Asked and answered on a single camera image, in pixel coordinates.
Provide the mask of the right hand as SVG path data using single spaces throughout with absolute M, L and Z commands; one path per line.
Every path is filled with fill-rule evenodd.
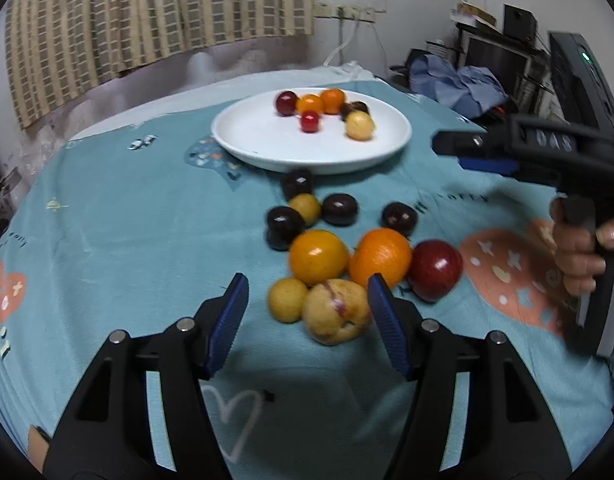
M 593 292 L 597 286 L 595 277 L 603 274 L 607 266 L 603 258 L 595 254 L 595 244 L 614 250 L 614 219 L 600 226 L 592 235 L 565 222 L 562 198 L 552 201 L 550 216 L 554 220 L 554 261 L 563 275 L 565 289 L 574 297 Z

